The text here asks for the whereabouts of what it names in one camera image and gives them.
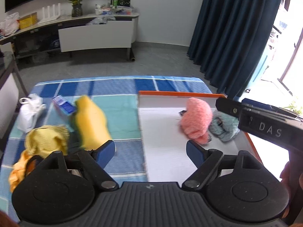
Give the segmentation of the right human hand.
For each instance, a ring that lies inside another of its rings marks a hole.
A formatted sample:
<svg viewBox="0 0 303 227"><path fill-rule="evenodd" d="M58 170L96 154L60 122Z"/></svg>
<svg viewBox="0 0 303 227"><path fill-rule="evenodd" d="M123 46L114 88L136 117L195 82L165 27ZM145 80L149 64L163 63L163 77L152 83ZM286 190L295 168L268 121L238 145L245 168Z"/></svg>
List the right human hand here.
<svg viewBox="0 0 303 227"><path fill-rule="evenodd" d="M289 193L289 199L291 199L292 191L289 186L289 174L290 174L290 165L289 165L289 162L287 162L283 171L280 174L280 179L281 179L281 183L287 188L288 193ZM286 208L286 210L283 214L283 218L285 218L288 215L288 213L289 213L289 207Z"/></svg>

